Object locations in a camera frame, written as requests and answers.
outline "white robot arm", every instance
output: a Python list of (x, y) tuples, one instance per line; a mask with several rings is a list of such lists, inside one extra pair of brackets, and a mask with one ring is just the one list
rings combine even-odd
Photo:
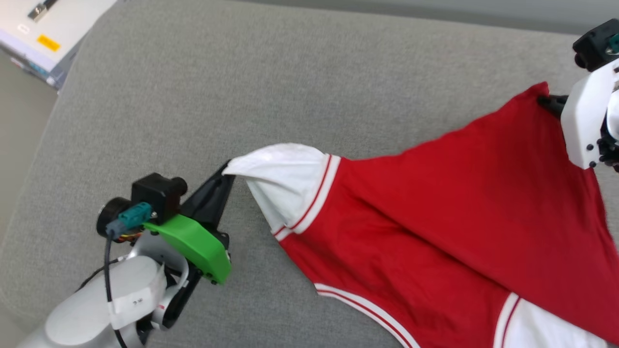
[[(95, 271), (18, 348), (143, 348), (153, 330), (170, 329), (200, 279), (220, 284), (230, 272), (229, 237), (217, 231), (234, 181), (224, 168), (182, 205), (184, 180), (156, 173), (133, 183), (131, 200), (108, 202), (97, 221), (106, 258), (112, 241), (131, 252)], [(122, 234), (110, 230), (118, 224)]]
[(540, 98), (561, 120), (569, 159), (587, 169), (603, 162), (619, 170), (619, 20), (610, 20), (574, 44), (576, 64), (591, 72), (569, 96)]

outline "gray fabric surface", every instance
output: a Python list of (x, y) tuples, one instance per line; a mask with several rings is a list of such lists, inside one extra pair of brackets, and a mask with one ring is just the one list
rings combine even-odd
[[(395, 154), (543, 80), (569, 92), (584, 75), (575, 39), (242, 2), (121, 2), (85, 41), (51, 116), (1, 250), (0, 297), (25, 328), (40, 322), (100, 266), (97, 212), (142, 175), (194, 189), (226, 159), (276, 142)], [(616, 175), (599, 172), (617, 231)], [(241, 181), (221, 230), (229, 281), (201, 283), (152, 347), (398, 346), (316, 295)]]

